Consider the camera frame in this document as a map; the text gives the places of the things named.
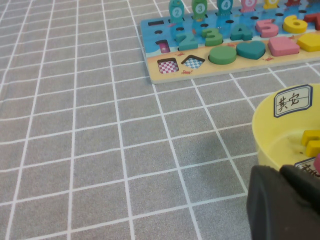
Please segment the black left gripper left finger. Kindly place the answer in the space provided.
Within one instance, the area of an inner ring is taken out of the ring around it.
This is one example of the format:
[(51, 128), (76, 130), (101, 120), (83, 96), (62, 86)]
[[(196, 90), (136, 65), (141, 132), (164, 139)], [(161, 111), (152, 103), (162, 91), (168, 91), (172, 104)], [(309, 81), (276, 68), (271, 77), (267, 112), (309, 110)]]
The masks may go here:
[(255, 165), (246, 202), (253, 240), (318, 240), (320, 212), (298, 195), (280, 170)]

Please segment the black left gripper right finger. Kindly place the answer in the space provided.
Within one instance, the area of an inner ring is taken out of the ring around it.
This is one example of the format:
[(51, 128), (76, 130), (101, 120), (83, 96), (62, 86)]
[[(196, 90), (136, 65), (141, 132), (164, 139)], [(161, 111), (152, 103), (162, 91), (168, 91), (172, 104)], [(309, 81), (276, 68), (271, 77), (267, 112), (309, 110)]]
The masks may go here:
[(320, 179), (293, 165), (283, 165), (280, 174), (300, 197), (310, 203), (312, 209), (320, 211)]

